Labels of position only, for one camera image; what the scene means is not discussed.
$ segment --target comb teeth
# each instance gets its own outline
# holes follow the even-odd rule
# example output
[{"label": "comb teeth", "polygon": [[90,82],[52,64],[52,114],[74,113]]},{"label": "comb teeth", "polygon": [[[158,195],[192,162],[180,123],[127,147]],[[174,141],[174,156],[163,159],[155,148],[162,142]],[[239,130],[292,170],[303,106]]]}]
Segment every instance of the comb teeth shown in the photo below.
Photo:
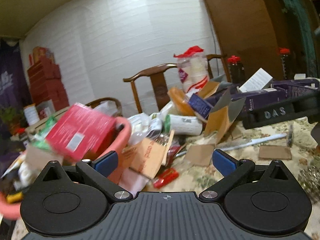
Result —
[{"label": "comb teeth", "polygon": [[250,143],[250,142],[251,142],[251,139],[243,139],[243,140],[240,140],[240,141],[237,141],[237,142],[220,143],[220,144],[217,145],[216,148],[224,150],[224,149],[227,149],[227,148],[241,146],[241,145],[244,145],[244,144],[247,144],[247,143]]}]

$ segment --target table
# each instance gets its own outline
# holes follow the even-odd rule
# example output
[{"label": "table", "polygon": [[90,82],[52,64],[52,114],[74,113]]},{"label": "table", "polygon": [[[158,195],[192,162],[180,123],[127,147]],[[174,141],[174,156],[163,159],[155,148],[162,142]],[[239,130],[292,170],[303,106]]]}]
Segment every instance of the table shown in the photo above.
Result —
[{"label": "table", "polygon": [[[289,125],[293,124],[293,145],[291,148],[292,160],[284,161],[285,165],[289,168],[292,174],[297,177],[299,170],[305,168],[315,155],[320,155],[316,152],[315,148],[317,143],[310,136],[310,131],[315,124],[309,124],[307,118],[300,118],[293,121],[282,122],[271,126],[244,130],[241,123],[238,123],[238,128],[242,131],[246,138],[261,138],[263,136],[273,135],[288,131]],[[214,135],[204,138],[202,135],[198,137],[188,138],[189,143],[193,144],[208,144],[214,141]],[[285,145],[285,139],[279,139],[263,143],[263,145]],[[258,152],[260,145],[249,146],[242,149],[229,151],[228,153],[236,159],[251,159],[256,164],[269,164],[268,160],[259,160]],[[180,176],[161,188],[161,191],[195,191],[197,194],[202,192],[207,187],[211,186],[223,176],[215,169],[213,165],[209,167],[191,166],[183,160],[184,157],[177,158],[173,162],[173,166],[179,171]],[[152,187],[149,183],[144,191],[159,191]],[[314,240],[320,240],[320,203],[314,204],[312,207],[311,217],[305,232]],[[18,220],[12,234],[12,240],[20,240],[27,230],[22,222]]]}]

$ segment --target yellow object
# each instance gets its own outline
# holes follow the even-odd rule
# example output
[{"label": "yellow object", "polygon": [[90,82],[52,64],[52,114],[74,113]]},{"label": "yellow object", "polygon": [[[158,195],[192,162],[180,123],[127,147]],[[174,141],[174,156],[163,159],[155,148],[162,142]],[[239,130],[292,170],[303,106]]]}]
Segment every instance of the yellow object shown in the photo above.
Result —
[{"label": "yellow object", "polygon": [[181,115],[195,116],[191,106],[188,104],[186,94],[181,89],[172,87],[169,89],[168,95]]},{"label": "yellow object", "polygon": [[18,192],[18,193],[13,194],[13,195],[7,195],[7,202],[9,204],[20,202],[22,199],[23,199],[23,193],[22,192]]}]

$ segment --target red cardboard box stack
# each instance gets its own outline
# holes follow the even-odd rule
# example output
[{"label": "red cardboard box stack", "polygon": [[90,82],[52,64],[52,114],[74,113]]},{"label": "red cardboard box stack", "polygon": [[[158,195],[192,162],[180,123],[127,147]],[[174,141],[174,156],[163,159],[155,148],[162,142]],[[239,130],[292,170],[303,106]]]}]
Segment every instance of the red cardboard box stack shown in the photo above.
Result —
[{"label": "red cardboard box stack", "polygon": [[116,119],[90,107],[76,103],[65,112],[46,137],[46,141],[60,155],[79,161],[90,150],[101,155],[116,135]]},{"label": "red cardboard box stack", "polygon": [[61,82],[59,65],[41,56],[40,60],[28,69],[28,76],[30,93],[36,105],[52,99],[56,111],[69,106],[66,90]]}]

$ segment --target ceiling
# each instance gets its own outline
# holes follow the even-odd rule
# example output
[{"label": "ceiling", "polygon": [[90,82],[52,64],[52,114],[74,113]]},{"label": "ceiling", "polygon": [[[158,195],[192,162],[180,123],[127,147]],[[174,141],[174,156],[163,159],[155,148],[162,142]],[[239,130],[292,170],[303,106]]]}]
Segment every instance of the ceiling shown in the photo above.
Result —
[{"label": "ceiling", "polygon": [[71,0],[0,0],[0,36],[24,38],[44,16]]}]

